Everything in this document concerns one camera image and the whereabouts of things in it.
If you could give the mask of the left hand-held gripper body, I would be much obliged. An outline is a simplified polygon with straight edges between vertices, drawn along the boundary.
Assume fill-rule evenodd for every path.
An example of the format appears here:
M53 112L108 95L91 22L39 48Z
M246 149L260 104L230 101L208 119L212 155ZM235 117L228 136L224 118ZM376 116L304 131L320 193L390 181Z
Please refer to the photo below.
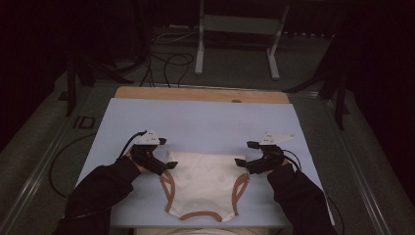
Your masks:
M160 145L159 136L154 129L139 133L139 138L132 146L132 158L135 163L157 175L166 170L165 163L157 159L153 152Z

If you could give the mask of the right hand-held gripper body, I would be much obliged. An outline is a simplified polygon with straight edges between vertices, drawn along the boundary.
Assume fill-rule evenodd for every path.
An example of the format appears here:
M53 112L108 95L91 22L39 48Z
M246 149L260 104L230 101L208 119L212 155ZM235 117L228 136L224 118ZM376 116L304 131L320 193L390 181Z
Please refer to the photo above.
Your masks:
M250 174L260 174L280 166L286 159L283 150L278 146L279 143L294 139L294 135L280 133L265 133L259 143L259 150L262 157L248 162L246 169Z

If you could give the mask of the cream baby bodysuit brown trim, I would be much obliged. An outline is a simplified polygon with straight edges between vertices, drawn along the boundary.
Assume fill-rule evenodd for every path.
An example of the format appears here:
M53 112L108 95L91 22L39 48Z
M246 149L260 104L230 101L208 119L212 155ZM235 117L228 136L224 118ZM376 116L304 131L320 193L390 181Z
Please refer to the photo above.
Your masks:
M166 161L177 162L161 176L167 198L165 211L180 220L211 216L216 221L229 221L238 213L238 201L249 181L248 171L237 166L243 155L213 155L169 152Z

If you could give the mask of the person's right hand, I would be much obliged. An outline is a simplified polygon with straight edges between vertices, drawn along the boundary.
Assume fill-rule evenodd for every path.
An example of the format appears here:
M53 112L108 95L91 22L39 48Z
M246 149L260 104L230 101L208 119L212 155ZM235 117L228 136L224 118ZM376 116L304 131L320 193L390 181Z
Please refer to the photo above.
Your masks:
M281 163L281 165L280 166L276 166L275 168L273 168L273 169L271 169L271 170L268 170L267 172L266 172L266 174L268 175L268 174L270 174L271 172L273 172L274 170L277 170L277 169L279 169L279 168L281 168L282 166L284 166L284 165L290 165L291 163L288 161L288 160L286 160L286 159L284 159L283 161L282 161L282 163Z

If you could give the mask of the person's left hand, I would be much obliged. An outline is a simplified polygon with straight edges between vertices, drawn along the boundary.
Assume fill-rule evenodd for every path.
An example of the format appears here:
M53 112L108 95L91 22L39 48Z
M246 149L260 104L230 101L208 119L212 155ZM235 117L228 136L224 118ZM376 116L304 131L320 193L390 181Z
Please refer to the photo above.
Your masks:
M141 172L141 173L143 173L143 172L145 172L146 171L146 169L145 168L143 168L142 166L140 166L140 165L138 165L137 163L135 163L134 161L133 161L133 158L132 158L132 148L130 148L129 150L128 150L128 152L125 154L126 155L126 157L128 158L128 159L130 159L130 161L138 168L138 170Z

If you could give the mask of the light blue table mat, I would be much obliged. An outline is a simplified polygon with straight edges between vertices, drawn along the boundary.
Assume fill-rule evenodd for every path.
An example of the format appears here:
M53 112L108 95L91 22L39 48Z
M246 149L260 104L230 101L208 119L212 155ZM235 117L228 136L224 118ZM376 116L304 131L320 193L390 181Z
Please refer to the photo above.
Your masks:
M291 104L167 101L113 98L103 116L84 167L84 178L98 165L110 165L135 133L154 129L166 144L154 155L163 160L169 151L261 157L247 147L265 134L293 138L280 147L300 160L301 171L320 185L300 122ZM133 182L134 191L112 209L113 227L288 227L290 222L273 201L273 190L263 174L254 174L237 204L239 214L226 222L209 216L181 220L165 211L166 196L159 177L143 173Z

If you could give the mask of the black tripod stand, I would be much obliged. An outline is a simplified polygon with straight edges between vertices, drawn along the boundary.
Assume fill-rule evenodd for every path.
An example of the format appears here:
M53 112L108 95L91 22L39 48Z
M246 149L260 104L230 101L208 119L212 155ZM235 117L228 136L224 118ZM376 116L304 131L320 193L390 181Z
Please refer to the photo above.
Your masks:
M314 75L294 87L284 89L285 93L298 93L305 88L323 82L322 87L318 91L318 97L321 100L330 100L334 94L337 94L335 99L335 122L340 130L344 130L343 114L345 109L345 95L346 95L346 69L345 69L345 55L344 46L347 45L347 39L339 32L337 32L331 39L331 42L324 53Z
M97 62L91 57L82 53L67 54L67 91L64 93L63 100L67 102L67 113L69 117L76 108L76 79L85 86L92 86L95 78L92 70L102 72L114 81L123 84L132 84L131 80L123 78L117 72L110 70L108 67Z

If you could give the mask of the white metal stand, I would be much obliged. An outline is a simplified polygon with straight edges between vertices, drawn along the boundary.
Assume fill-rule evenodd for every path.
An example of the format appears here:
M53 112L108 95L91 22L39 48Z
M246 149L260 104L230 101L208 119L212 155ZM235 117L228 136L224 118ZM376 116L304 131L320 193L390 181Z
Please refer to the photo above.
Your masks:
M234 33L251 33L272 35L273 44L266 50L266 57L273 80L280 79L275 53L279 44L285 20L290 6L284 5L281 16L276 20L261 18L246 18L234 16L207 15L205 13L205 0L200 0L199 12L199 42L195 63L195 74L201 75L204 69L205 57L205 31L220 31Z

